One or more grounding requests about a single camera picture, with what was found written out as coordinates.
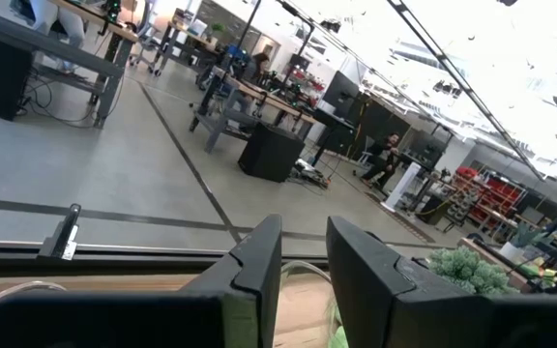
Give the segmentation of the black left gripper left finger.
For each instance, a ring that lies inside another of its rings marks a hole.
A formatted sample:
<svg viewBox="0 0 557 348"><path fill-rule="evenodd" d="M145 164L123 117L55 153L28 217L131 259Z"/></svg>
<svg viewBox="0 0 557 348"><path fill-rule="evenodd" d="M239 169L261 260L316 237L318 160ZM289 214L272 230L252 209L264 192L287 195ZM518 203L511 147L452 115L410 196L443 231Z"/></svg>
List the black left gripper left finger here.
<svg viewBox="0 0 557 348"><path fill-rule="evenodd" d="M272 348L281 270L279 215L265 217L181 294L191 302L184 333L193 348Z"/></svg>

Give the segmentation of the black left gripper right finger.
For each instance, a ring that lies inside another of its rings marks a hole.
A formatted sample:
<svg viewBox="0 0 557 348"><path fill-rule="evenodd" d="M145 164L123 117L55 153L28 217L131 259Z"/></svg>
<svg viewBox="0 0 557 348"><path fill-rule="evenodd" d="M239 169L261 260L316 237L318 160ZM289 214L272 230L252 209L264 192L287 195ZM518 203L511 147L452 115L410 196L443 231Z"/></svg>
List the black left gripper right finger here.
<svg viewBox="0 0 557 348"><path fill-rule="evenodd" d="M477 297L343 217L326 246L349 348L483 348Z"/></svg>

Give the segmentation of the smooth green microfiber towel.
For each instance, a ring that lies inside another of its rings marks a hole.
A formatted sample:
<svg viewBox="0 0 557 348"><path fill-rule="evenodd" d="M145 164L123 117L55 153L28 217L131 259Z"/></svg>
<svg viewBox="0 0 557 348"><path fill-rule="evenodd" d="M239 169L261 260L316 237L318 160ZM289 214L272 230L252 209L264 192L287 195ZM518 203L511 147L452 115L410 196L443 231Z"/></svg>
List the smooth green microfiber towel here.
<svg viewBox="0 0 557 348"><path fill-rule="evenodd" d="M329 336L327 348L349 348L337 302L331 300L328 306Z"/></svg>

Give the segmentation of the clear plastic basket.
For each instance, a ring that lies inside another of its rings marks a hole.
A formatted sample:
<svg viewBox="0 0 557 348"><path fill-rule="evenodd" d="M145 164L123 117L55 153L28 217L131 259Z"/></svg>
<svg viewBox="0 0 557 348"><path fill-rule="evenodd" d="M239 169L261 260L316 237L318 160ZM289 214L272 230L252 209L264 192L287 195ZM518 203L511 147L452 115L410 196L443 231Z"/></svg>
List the clear plastic basket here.
<svg viewBox="0 0 557 348"><path fill-rule="evenodd" d="M75 275L0 277L0 293L30 283L68 290L178 290L193 275ZM321 275L295 268L281 278L275 326L275 348L326 348L331 334L332 285Z"/></svg>

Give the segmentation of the green artificial potted plant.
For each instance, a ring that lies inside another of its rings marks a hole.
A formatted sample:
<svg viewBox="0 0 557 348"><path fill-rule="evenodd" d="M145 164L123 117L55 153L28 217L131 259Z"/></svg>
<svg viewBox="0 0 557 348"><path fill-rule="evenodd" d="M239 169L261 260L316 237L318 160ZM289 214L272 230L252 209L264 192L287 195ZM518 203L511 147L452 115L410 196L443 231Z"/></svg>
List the green artificial potted plant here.
<svg viewBox="0 0 557 348"><path fill-rule="evenodd" d="M429 255L428 268L438 276L476 295L518 293L509 285L509 276L497 265L484 261L466 246L437 249Z"/></svg>

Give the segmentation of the white tower fan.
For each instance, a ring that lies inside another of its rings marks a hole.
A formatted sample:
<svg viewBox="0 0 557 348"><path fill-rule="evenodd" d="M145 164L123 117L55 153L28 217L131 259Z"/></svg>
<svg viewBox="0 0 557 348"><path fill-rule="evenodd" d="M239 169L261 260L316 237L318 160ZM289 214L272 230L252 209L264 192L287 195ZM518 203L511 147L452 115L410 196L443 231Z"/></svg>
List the white tower fan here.
<svg viewBox="0 0 557 348"><path fill-rule="evenodd" d="M388 211L394 213L396 211L396 205L400 198L402 197L403 193L405 193L408 188L410 187L411 183L414 181L416 176L418 175L419 171L421 170L421 166L413 161L407 170L404 172L403 176L400 178L398 183L396 184L395 188L392 190L391 194L388 198L382 203L382 206L387 209Z"/></svg>

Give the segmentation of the black cube cabinet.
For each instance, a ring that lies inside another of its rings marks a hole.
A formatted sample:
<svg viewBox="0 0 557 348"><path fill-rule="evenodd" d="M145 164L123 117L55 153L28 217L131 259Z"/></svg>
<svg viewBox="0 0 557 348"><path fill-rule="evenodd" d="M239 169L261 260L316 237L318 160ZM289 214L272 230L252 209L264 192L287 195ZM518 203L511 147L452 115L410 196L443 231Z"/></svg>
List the black cube cabinet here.
<svg viewBox="0 0 557 348"><path fill-rule="evenodd" d="M247 175L282 183L304 147L305 142L297 134L260 123L255 126L238 164Z"/></svg>

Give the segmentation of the person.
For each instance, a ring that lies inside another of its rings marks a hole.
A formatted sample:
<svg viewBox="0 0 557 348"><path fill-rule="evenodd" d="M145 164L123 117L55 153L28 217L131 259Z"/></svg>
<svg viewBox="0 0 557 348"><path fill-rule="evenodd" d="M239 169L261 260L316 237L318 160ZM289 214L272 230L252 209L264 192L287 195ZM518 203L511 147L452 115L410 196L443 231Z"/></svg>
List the person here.
<svg viewBox="0 0 557 348"><path fill-rule="evenodd" d="M85 40L84 23L81 17L63 9L49 0L29 0L35 17L32 29L48 36L52 25L58 21L64 28L69 45L82 48Z"/></svg>
<svg viewBox="0 0 557 348"><path fill-rule="evenodd" d="M390 133L381 143L374 143L371 148L372 157L369 159L371 168L361 176L361 180L368 187L378 186L382 189L396 172L396 157L400 140L397 132Z"/></svg>
<svg viewBox="0 0 557 348"><path fill-rule="evenodd" d="M265 52L260 52L252 56L251 62L253 63L253 71L251 80L256 83L260 76L263 74L266 65L269 62L269 56Z"/></svg>

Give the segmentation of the red parts shelf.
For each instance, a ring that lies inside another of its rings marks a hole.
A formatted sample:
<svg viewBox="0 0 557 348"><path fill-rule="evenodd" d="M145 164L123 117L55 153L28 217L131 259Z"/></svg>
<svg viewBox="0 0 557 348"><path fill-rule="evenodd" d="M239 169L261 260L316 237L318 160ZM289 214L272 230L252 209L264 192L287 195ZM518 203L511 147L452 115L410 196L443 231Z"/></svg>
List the red parts shelf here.
<svg viewBox="0 0 557 348"><path fill-rule="evenodd" d="M489 236L516 228L516 206L526 189L496 171L460 166L452 176L445 216L457 226L474 222Z"/></svg>

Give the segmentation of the small plant in white pot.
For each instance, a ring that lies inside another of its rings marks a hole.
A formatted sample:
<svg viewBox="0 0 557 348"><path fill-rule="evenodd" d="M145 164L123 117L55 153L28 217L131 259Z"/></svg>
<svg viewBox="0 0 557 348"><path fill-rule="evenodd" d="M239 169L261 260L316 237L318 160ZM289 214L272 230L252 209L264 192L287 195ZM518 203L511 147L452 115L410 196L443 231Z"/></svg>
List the small plant in white pot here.
<svg viewBox="0 0 557 348"><path fill-rule="evenodd" d="M547 231L522 221L517 225L513 236L503 244L498 253L512 262L518 262L526 247L537 243L547 244L550 241L551 235Z"/></svg>

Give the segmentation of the wooden top workbench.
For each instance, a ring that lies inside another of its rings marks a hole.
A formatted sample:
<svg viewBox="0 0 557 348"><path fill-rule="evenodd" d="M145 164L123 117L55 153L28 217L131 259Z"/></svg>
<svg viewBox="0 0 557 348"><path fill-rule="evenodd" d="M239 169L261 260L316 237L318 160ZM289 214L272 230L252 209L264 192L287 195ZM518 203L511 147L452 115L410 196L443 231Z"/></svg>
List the wooden top workbench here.
<svg viewBox="0 0 557 348"><path fill-rule="evenodd" d="M210 100L215 101L214 103L209 103L205 114L201 114L198 111L198 107L193 108L193 118L189 126L190 132L194 132L199 125L203 126L209 132L209 137L204 148L204 151L208 154L212 153L222 134L244 141L250 139L248 133L239 130L238 127L230 126L230 122L239 123L247 128L254 128L257 124L269 126L268 122L263 121L257 116L244 114L233 108L226 107L226 105L233 100L236 91L251 97L259 112L261 112L265 106L269 105L282 111L288 117L291 117L293 125L289 129L302 140L307 138L310 129L316 123L316 120L305 111L289 106L278 97L268 94L266 91L245 81L237 80L221 68L213 67L212 74L220 80L225 78L225 84L231 87L231 91L226 97L213 95Z"/></svg>
<svg viewBox="0 0 557 348"><path fill-rule="evenodd" d="M167 22L154 58L152 68L154 76L161 76L169 61L199 70L199 65L208 65L219 57L220 54L214 45L202 36L191 32L189 28L188 24L177 15Z"/></svg>

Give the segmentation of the black computer monitor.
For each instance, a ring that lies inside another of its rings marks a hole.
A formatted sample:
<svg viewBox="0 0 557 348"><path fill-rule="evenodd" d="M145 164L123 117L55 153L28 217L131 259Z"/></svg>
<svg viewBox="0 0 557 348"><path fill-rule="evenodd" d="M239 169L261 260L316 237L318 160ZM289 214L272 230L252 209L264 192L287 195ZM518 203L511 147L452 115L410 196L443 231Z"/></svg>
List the black computer monitor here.
<svg viewBox="0 0 557 348"><path fill-rule="evenodd" d="M334 108L333 113L347 118L349 110L359 94L359 85L342 72L336 72L322 101Z"/></svg>

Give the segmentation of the black overhead beam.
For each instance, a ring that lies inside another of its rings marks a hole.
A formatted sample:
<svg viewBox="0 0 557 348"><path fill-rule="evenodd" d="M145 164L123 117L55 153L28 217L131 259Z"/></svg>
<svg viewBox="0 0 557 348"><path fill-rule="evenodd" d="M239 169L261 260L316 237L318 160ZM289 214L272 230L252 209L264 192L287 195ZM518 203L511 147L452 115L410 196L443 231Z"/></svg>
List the black overhead beam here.
<svg viewBox="0 0 557 348"><path fill-rule="evenodd" d="M483 116L491 124L491 126L494 127L496 131L501 135L501 137L508 143L508 145L513 149L513 151L517 154L521 161L531 170L531 172L536 176L537 179L544 182L545 177L543 176L543 174L532 164L532 162L520 149L514 139L502 126L502 124L495 118L489 108L485 105L484 101L474 91L466 78L459 72L453 61L448 57L441 46L426 31L420 21L404 3L404 1L387 0L387 2L401 17L405 24L411 29L411 31L416 35L416 37L430 51L430 53L437 59L437 61L442 65L447 73L453 78L453 80L458 84L463 93L479 109L479 111L483 114Z"/></svg>

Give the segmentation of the grey metal workbench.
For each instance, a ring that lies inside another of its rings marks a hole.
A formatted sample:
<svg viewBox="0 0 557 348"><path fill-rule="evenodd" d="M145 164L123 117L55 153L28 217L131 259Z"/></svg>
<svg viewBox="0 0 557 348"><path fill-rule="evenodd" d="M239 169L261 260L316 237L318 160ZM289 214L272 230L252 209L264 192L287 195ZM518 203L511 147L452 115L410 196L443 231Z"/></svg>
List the grey metal workbench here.
<svg viewBox="0 0 557 348"><path fill-rule="evenodd" d="M76 4L69 0L48 1L79 15L111 34L107 52L103 58L49 38L1 16L0 42L31 53L35 51L50 53L96 73L98 75L96 81L90 83L82 82L71 75L62 75L46 66L38 67L41 75L90 93L92 97L89 100L89 111L96 114L94 126L100 129L113 111L113 101L124 76L132 47L138 42L138 36L125 23L110 20L108 14L96 7Z"/></svg>

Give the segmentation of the black frame bracket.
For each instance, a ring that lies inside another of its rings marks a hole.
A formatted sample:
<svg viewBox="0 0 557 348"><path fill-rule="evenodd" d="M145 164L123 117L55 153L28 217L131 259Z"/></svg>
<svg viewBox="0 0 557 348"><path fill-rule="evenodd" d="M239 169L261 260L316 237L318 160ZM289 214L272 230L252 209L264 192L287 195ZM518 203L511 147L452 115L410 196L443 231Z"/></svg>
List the black frame bracket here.
<svg viewBox="0 0 557 348"><path fill-rule="evenodd" d="M77 220L81 213L81 206L72 204L65 217L58 223L54 233L44 239L37 259L58 259L71 261L76 251L77 242L74 240L79 229Z"/></svg>

